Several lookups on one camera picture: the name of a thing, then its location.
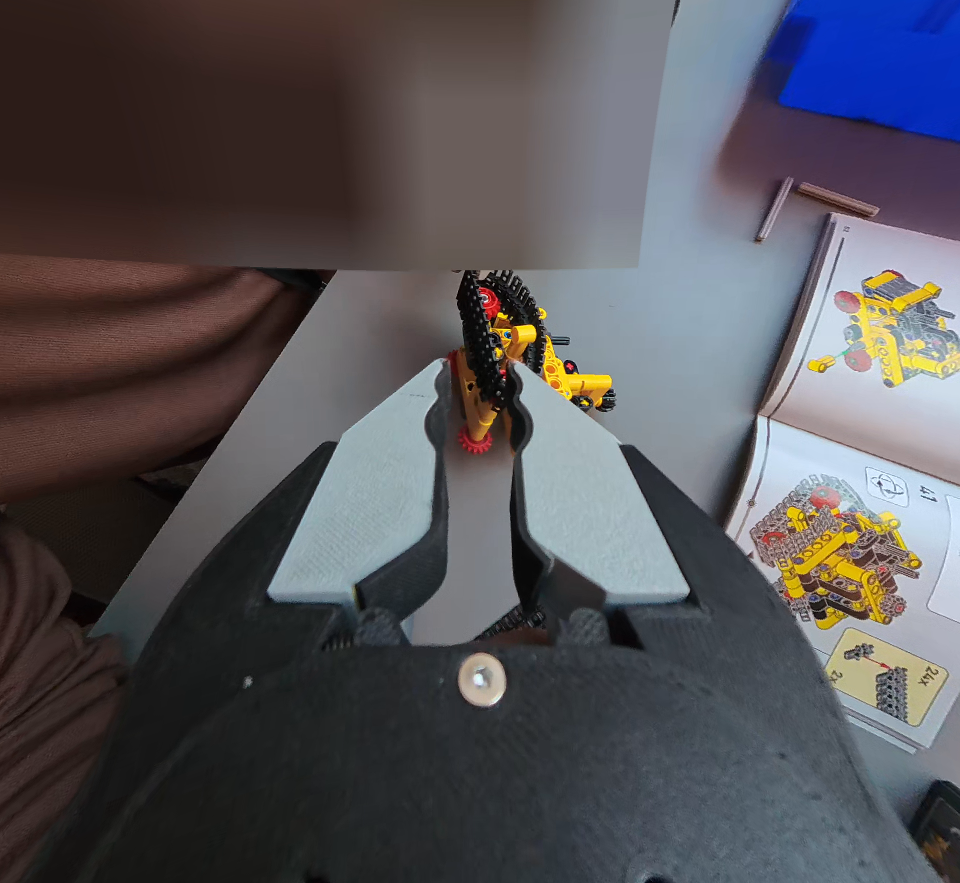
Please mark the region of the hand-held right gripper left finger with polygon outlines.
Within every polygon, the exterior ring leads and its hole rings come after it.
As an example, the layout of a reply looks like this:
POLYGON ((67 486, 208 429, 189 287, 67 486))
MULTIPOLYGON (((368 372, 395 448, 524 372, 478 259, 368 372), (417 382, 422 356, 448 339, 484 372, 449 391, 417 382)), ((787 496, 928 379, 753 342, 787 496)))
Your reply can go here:
POLYGON ((448 568, 447 359, 431 361, 352 427, 287 543, 267 593, 280 604, 390 612, 405 622, 448 568))

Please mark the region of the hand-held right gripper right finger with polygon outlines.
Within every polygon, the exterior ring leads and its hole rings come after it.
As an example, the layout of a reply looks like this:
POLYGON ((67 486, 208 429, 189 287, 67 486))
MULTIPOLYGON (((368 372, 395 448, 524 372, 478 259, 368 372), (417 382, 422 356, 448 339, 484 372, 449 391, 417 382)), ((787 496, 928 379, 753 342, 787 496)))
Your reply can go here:
POLYGON ((558 621, 670 605, 690 585, 620 441, 524 363, 509 367, 512 576, 558 621))

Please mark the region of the yellow lego bulldozer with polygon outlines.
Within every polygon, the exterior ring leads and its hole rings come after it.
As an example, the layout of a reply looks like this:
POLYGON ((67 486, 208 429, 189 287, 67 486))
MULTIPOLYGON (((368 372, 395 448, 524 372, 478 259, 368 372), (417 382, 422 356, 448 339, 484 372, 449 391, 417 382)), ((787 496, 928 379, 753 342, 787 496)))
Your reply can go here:
POLYGON ((570 339, 548 332, 546 309, 512 270, 493 270, 484 276, 465 270, 456 302, 462 341, 446 360, 463 418, 458 440, 466 453, 489 452, 497 421, 510 431, 506 394, 512 364, 524 364, 582 412, 615 409, 612 377, 583 373, 574 361, 558 355, 557 349, 566 347, 570 339))

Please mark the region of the lego instruction booklet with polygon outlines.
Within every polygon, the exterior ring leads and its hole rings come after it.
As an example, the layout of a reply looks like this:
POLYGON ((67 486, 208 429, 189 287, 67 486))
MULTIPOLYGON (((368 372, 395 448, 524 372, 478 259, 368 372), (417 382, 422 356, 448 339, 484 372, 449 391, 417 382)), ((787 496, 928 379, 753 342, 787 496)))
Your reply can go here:
POLYGON ((959 248, 825 219, 726 531, 847 715, 909 753, 959 690, 959 248))

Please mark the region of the black lego box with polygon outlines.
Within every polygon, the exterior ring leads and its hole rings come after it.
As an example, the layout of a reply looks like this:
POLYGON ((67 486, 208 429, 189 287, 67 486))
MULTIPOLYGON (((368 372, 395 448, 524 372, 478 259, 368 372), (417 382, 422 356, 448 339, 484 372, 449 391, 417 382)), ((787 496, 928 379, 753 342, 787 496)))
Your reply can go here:
POLYGON ((909 833, 943 882, 959 882, 959 788, 948 780, 930 784, 911 819, 909 833))

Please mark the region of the person's brown shirt torso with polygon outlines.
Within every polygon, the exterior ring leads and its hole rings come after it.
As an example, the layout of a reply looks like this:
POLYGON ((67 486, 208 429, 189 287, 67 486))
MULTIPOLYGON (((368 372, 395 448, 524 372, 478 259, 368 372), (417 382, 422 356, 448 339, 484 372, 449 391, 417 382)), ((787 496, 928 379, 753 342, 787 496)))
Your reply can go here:
MULTIPOLYGON (((2 255, 2 504, 186 463, 225 433, 330 270, 2 255)), ((122 704, 113 637, 2 516, 1 879, 20 881, 122 704)))

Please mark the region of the brown wooden stick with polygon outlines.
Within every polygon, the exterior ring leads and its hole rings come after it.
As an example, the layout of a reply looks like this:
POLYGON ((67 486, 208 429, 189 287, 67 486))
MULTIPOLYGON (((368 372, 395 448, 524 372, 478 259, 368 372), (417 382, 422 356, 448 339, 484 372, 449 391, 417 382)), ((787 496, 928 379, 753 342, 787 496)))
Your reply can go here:
POLYGON ((861 219, 873 219, 880 213, 880 207, 858 198, 837 193, 810 182, 799 182, 793 186, 797 195, 827 206, 831 211, 844 212, 861 219))
POLYGON ((762 218, 760 226, 753 237, 753 241, 756 244, 762 244, 770 236, 776 221, 786 204, 786 200, 792 192, 793 186, 794 178, 792 176, 786 176, 782 181, 779 182, 770 204, 762 218))

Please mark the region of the blue plastic bin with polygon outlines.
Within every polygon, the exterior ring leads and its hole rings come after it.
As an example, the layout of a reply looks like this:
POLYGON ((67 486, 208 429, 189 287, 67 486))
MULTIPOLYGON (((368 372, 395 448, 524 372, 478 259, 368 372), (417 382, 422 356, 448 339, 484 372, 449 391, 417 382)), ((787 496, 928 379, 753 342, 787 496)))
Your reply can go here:
POLYGON ((782 107, 959 140, 959 0, 790 0, 765 59, 782 107))

